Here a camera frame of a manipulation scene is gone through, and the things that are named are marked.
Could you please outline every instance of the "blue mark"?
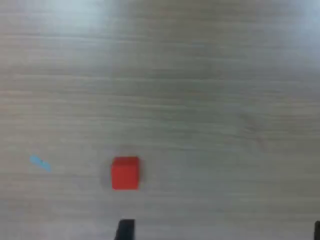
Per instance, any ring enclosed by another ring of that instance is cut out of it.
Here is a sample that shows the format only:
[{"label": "blue mark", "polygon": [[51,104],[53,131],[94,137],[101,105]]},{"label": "blue mark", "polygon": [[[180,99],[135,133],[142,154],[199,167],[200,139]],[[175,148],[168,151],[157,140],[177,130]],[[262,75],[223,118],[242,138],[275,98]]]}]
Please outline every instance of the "blue mark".
[{"label": "blue mark", "polygon": [[51,172],[50,164],[45,161],[42,161],[42,159],[36,155],[30,156],[30,162],[34,165],[37,165],[40,168],[45,169],[47,172]]}]

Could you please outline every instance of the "red block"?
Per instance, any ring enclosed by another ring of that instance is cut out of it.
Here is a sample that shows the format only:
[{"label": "red block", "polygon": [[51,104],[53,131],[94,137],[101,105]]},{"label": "red block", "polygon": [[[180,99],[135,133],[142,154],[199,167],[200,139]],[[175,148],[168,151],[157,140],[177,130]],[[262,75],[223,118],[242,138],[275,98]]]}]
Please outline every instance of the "red block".
[{"label": "red block", "polygon": [[139,174],[138,157],[115,157],[111,166],[112,188],[115,190],[137,190]]}]

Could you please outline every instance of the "red cube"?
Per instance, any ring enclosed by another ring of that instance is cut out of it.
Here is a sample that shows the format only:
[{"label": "red cube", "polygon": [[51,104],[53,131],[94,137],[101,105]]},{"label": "red cube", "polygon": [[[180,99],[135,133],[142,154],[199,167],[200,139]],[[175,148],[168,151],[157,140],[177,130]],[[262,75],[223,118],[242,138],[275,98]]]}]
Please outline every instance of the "red cube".
[{"label": "red cube", "polygon": [[112,188],[115,190],[137,190],[139,186],[139,158],[117,156],[111,166]]}]

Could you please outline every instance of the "cube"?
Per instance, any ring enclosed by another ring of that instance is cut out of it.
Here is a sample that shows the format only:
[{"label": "cube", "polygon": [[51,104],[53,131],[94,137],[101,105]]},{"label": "cube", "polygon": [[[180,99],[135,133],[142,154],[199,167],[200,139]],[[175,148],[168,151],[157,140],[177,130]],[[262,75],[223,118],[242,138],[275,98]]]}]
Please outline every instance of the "cube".
[{"label": "cube", "polygon": [[114,190],[137,190],[139,187],[139,158],[117,156],[111,165],[111,182]]}]

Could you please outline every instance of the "black object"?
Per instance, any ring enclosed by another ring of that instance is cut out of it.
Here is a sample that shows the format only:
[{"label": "black object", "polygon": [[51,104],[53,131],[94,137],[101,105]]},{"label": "black object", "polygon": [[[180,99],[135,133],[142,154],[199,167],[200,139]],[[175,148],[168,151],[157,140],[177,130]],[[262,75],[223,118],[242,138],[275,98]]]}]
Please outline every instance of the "black object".
[{"label": "black object", "polygon": [[114,240],[134,240],[135,239],[135,220],[121,219],[118,223]]},{"label": "black object", "polygon": [[320,240],[320,221],[316,221],[314,224],[314,240]]}]

